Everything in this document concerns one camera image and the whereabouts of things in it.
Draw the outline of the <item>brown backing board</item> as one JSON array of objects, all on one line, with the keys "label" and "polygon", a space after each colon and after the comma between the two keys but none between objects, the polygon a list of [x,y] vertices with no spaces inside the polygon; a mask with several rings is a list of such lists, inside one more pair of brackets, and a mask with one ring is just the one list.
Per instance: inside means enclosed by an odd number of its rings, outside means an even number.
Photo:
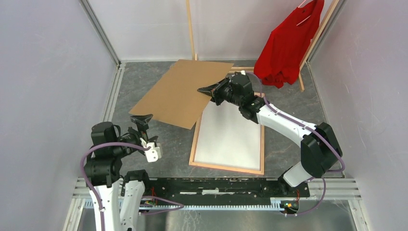
[{"label": "brown backing board", "polygon": [[132,115],[191,129],[210,101],[199,88],[223,80],[232,63],[178,60],[130,110]]}]

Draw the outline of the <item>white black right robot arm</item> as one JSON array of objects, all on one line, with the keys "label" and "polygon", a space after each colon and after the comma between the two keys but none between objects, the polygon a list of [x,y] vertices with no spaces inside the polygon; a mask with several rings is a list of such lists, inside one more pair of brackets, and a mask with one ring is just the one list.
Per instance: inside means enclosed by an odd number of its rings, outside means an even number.
[{"label": "white black right robot arm", "polygon": [[341,165],[337,172],[344,171],[343,153],[332,127],[325,122],[319,125],[305,122],[278,109],[254,92],[244,71],[197,91],[209,96],[217,106],[223,102],[237,106],[245,119],[273,129],[300,147],[300,162],[279,177],[281,195],[291,196],[301,183],[334,172],[332,167],[336,163]]}]

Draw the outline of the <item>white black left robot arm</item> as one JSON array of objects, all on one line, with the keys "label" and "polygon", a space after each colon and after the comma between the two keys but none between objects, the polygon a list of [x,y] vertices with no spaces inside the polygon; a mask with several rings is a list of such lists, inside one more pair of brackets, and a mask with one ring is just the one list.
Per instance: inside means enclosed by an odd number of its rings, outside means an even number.
[{"label": "white black left robot arm", "polygon": [[134,231],[142,196],[151,191],[145,170],[129,171],[120,175],[122,158],[139,152],[148,162],[162,157],[157,136],[148,137],[152,114],[132,115],[137,129],[128,127],[121,134],[120,126],[110,121],[91,129],[93,146],[80,160],[81,173],[92,198],[98,231]]}]

